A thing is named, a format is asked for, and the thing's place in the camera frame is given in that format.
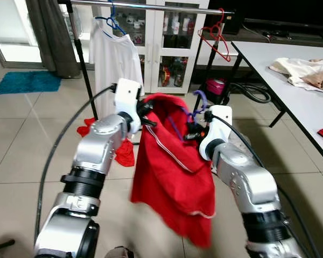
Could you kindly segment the purple plastic clothes hanger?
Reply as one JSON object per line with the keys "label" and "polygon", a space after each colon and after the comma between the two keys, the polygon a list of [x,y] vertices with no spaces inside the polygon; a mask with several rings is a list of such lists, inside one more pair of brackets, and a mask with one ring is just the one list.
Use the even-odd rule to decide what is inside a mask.
{"label": "purple plastic clothes hanger", "polygon": [[[204,113],[204,111],[206,111],[207,108],[209,107],[208,101],[206,98],[206,94],[204,94],[204,92],[201,89],[193,91],[193,95],[196,95],[198,97],[196,99],[196,104],[195,104],[194,110],[188,111],[186,107],[183,107],[183,106],[181,107],[182,113],[185,116],[185,118],[183,118],[182,120],[185,123],[192,123],[192,122],[198,123],[198,120],[196,119],[196,115]],[[177,138],[179,138],[179,140],[181,140],[183,142],[186,142],[186,140],[184,140],[184,136],[187,133],[191,133],[191,131],[187,131],[186,134],[181,134],[181,131],[178,129],[177,124],[175,123],[175,120],[173,120],[170,116],[168,117],[168,120],[169,120],[174,132],[176,133]]]}

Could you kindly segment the red garment with white piping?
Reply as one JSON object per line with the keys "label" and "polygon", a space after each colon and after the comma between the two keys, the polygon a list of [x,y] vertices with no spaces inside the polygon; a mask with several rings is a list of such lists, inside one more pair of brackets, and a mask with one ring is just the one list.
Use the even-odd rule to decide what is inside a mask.
{"label": "red garment with white piping", "polygon": [[179,236],[208,248],[216,214],[210,162],[199,154],[198,141],[179,140],[168,120],[170,116],[186,134],[181,107],[189,108],[171,94],[155,93],[144,100],[154,101],[146,118],[155,126],[142,126],[130,201],[147,204]]}

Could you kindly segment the white garment with brown print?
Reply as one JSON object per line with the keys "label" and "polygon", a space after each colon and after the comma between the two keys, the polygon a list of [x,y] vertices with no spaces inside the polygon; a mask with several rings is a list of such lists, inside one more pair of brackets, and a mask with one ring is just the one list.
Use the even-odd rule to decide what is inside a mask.
{"label": "white garment with brown print", "polygon": [[269,68],[284,74],[297,88],[323,92],[323,59],[277,58]]}

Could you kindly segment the blue clothes hanger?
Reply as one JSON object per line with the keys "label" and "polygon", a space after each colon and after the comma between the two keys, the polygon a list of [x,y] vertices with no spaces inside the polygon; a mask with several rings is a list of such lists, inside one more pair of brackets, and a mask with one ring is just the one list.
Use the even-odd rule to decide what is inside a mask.
{"label": "blue clothes hanger", "polygon": [[116,7],[115,7],[115,2],[113,0],[107,0],[108,3],[110,3],[110,15],[109,17],[101,17],[97,16],[94,17],[95,20],[104,20],[105,24],[107,24],[109,27],[111,27],[114,31],[118,31],[121,33],[122,36],[127,35],[127,33],[120,27],[116,20]]}

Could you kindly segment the white plastic bag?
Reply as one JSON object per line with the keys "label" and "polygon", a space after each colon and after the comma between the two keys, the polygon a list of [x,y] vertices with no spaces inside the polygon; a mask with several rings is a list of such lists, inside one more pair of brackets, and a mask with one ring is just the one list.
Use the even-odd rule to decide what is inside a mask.
{"label": "white plastic bag", "polygon": [[255,159],[255,153],[253,153],[250,140],[248,140],[248,138],[246,138],[244,135],[240,134],[240,132],[238,132],[234,127],[231,128],[231,131],[232,132],[229,135],[228,142],[247,153],[247,155],[252,159]]}

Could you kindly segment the pink round appliance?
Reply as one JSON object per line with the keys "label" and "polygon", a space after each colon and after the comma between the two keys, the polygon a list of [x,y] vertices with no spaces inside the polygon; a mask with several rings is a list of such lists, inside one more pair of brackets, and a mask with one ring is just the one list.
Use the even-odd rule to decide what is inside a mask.
{"label": "pink round appliance", "polygon": [[222,78],[205,80],[207,98],[215,105],[227,105],[230,95],[230,86]]}

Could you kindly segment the crumpled red cloth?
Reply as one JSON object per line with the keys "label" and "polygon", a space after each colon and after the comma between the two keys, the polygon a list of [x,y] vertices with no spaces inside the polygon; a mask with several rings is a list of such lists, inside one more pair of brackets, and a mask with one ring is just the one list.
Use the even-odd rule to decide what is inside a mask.
{"label": "crumpled red cloth", "polygon": [[[77,133],[82,137],[85,137],[90,131],[90,126],[95,123],[96,120],[97,119],[93,117],[84,119],[83,123],[85,125],[78,127]],[[123,167],[134,167],[134,143],[132,143],[129,138],[124,139],[122,144],[117,148],[115,160]]]}

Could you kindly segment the plain white t-shirt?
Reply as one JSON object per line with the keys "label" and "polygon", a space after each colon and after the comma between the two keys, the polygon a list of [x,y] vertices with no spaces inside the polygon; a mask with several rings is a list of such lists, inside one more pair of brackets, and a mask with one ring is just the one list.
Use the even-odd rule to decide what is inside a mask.
{"label": "plain white t-shirt", "polygon": [[141,61],[130,36],[115,36],[104,29],[102,19],[94,19],[90,33],[89,62],[94,65],[94,93],[98,93],[119,79],[143,84]]}

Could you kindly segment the white glass-door cabinet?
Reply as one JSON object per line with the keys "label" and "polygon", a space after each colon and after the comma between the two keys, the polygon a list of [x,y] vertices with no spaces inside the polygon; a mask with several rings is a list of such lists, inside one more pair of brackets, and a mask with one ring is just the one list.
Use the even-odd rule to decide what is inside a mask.
{"label": "white glass-door cabinet", "polygon": [[138,49],[144,86],[147,93],[186,94],[193,75],[199,47],[199,25],[206,15],[179,11],[125,8],[122,3],[164,5],[206,9],[210,0],[113,0],[114,8],[95,6],[98,16],[112,12],[122,28],[106,32],[115,36],[127,33]]}

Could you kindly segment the white table with black legs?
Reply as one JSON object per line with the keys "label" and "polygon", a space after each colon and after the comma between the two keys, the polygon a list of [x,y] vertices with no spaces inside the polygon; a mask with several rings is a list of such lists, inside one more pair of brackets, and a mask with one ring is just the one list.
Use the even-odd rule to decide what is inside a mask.
{"label": "white table with black legs", "polygon": [[244,61],[257,72],[323,157],[323,137],[318,134],[323,128],[323,93],[292,86],[285,76],[269,69],[277,58],[323,59],[323,47],[247,41],[232,41],[231,44],[238,53],[235,66]]}

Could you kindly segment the metal clothes rack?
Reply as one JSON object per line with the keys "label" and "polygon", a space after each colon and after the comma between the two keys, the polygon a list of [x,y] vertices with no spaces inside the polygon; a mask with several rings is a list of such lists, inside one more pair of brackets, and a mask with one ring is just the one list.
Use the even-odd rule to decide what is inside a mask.
{"label": "metal clothes rack", "polygon": [[226,11],[223,8],[218,10],[211,10],[206,8],[189,8],[189,7],[181,7],[181,6],[168,6],[168,5],[152,5],[146,3],[116,3],[116,2],[100,2],[96,0],[56,0],[57,3],[63,4],[66,7],[66,11],[69,14],[69,23],[72,27],[71,35],[73,36],[72,42],[75,45],[75,49],[78,55],[78,60],[80,64],[80,70],[82,72],[83,81],[86,85],[86,90],[88,93],[88,101],[86,101],[86,105],[90,105],[91,111],[93,113],[93,118],[98,119],[98,114],[96,110],[96,106],[94,104],[94,100],[96,99],[93,96],[91,83],[89,79],[89,73],[86,69],[85,55],[83,54],[82,49],[82,41],[80,41],[80,37],[78,33],[75,31],[75,17],[74,17],[74,8],[73,5],[95,5],[95,6],[105,6],[108,8],[115,8],[117,6],[122,8],[130,8],[130,9],[142,9],[149,11],[172,11],[172,12],[185,12],[191,14],[202,14],[202,15],[213,15],[213,16],[221,16],[225,17],[228,14],[232,14],[231,11]]}

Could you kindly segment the dark grey curtain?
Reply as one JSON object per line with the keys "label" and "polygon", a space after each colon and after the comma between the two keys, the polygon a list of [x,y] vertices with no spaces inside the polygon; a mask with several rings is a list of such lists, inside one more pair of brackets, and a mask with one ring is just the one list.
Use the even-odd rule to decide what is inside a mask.
{"label": "dark grey curtain", "polygon": [[65,18],[57,0],[25,0],[41,64],[60,78],[80,78]]}

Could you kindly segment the teal floor mat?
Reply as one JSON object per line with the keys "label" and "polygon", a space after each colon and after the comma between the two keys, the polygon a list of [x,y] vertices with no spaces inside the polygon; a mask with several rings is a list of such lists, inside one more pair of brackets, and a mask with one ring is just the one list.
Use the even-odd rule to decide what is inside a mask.
{"label": "teal floor mat", "polygon": [[56,92],[61,78],[50,71],[11,71],[0,81],[0,95]]}

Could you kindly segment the grey robot foot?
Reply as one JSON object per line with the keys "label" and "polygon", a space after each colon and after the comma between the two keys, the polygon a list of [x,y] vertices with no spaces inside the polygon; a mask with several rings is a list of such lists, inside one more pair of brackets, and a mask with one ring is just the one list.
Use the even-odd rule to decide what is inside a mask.
{"label": "grey robot foot", "polygon": [[103,258],[135,258],[135,254],[129,248],[118,246],[107,251]]}

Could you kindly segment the black television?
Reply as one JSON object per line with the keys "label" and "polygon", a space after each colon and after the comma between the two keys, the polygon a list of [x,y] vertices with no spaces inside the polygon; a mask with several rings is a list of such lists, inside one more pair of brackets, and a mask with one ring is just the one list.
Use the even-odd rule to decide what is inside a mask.
{"label": "black television", "polygon": [[244,24],[323,32],[323,0],[210,0]]}

